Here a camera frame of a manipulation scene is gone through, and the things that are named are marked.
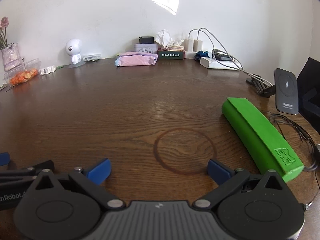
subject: green box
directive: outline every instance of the green box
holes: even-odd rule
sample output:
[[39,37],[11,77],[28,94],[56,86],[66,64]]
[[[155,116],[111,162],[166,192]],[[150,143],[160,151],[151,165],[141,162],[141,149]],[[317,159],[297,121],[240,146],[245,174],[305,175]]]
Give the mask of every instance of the green box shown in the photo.
[[285,182],[296,178],[304,165],[267,118],[246,98],[227,98],[222,113],[247,148],[261,174],[276,170]]
[[183,59],[183,51],[158,50],[159,59]]

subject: dried rose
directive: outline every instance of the dried rose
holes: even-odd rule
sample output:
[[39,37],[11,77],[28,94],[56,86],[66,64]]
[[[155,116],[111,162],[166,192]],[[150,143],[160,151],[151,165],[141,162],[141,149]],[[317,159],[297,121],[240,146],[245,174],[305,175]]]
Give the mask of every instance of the dried rose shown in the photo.
[[9,26],[9,20],[8,18],[5,16],[2,18],[1,22],[0,22],[0,28],[3,30],[4,28]]

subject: wooden table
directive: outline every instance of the wooden table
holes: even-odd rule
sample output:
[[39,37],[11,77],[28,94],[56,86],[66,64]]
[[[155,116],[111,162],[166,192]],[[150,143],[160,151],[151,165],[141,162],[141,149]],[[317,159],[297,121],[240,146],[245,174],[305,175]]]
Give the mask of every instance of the wooden table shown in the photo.
[[[116,68],[114,59],[107,59],[58,69],[0,92],[0,152],[9,152],[17,168],[52,159],[57,172],[106,156],[112,172],[103,185],[127,203],[193,202],[217,187],[205,174],[210,158],[259,173],[221,107],[227,97],[243,97],[261,111],[276,113],[275,99],[258,96],[245,75],[237,76],[194,60]],[[320,142],[302,116],[290,118]],[[284,133],[309,164],[307,145],[292,128]],[[314,172],[303,172],[288,185],[301,203],[318,191]],[[306,213],[299,239],[320,239],[319,200]],[[1,240],[19,239],[13,211],[0,212]]]

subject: gray ribbed panel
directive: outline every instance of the gray ribbed panel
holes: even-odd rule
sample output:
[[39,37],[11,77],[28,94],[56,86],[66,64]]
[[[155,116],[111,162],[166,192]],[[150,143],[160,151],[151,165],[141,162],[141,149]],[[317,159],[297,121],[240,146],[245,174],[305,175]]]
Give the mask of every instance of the gray ribbed panel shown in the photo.
[[211,213],[193,210],[186,201],[133,201],[125,210],[108,212],[84,240],[235,239],[221,230]]

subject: pink cloth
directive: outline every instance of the pink cloth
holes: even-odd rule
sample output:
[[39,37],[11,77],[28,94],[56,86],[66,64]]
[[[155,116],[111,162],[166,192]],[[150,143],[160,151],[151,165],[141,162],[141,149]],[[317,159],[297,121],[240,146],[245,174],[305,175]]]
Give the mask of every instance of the pink cloth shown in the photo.
[[144,66],[155,65],[158,59],[157,54],[147,52],[126,52],[121,53],[116,59],[116,66]]

